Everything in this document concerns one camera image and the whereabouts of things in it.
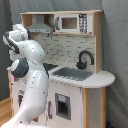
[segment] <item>stovetop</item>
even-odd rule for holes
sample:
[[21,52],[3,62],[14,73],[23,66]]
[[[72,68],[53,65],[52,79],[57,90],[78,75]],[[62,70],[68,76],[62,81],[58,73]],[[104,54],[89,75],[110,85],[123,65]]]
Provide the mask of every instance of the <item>stovetop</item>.
[[45,69],[48,70],[48,71],[55,68],[55,67],[58,67],[58,65],[47,64],[47,63],[43,63],[43,65],[44,65]]

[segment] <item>toy kitchen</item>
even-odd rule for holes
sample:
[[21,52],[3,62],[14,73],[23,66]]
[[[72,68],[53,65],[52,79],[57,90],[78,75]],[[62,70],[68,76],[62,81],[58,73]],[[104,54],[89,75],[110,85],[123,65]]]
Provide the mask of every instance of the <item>toy kitchen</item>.
[[[23,25],[46,53],[49,74],[45,113],[31,123],[51,128],[105,128],[106,87],[115,77],[102,70],[102,10],[21,13]],[[24,82],[9,74],[12,114]]]

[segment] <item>faucet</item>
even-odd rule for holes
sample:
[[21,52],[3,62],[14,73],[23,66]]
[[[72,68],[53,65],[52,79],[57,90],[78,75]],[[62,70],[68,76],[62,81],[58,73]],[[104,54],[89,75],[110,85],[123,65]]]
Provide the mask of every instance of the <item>faucet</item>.
[[76,66],[78,67],[78,69],[85,69],[87,67],[87,62],[85,61],[85,63],[81,62],[81,57],[83,54],[88,54],[90,59],[91,59],[91,65],[94,65],[94,58],[92,56],[92,54],[87,51],[87,50],[84,50],[82,51],[80,54],[79,54],[79,62],[76,64]]

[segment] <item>microwave door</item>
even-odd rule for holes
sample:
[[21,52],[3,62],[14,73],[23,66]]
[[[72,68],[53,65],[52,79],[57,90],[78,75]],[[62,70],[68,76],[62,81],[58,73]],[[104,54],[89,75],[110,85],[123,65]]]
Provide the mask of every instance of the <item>microwave door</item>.
[[62,14],[56,16],[56,32],[79,33],[79,14]]

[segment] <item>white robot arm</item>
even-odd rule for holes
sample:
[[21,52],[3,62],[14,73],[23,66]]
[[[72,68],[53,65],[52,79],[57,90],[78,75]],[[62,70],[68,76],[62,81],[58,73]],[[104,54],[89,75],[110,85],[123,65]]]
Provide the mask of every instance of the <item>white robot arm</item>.
[[38,42],[30,39],[30,32],[23,25],[15,25],[15,31],[6,32],[3,41],[16,54],[10,68],[11,74],[26,82],[25,94],[16,115],[1,128],[47,128],[30,122],[40,116],[46,108],[48,95],[48,74],[43,67],[45,53]]

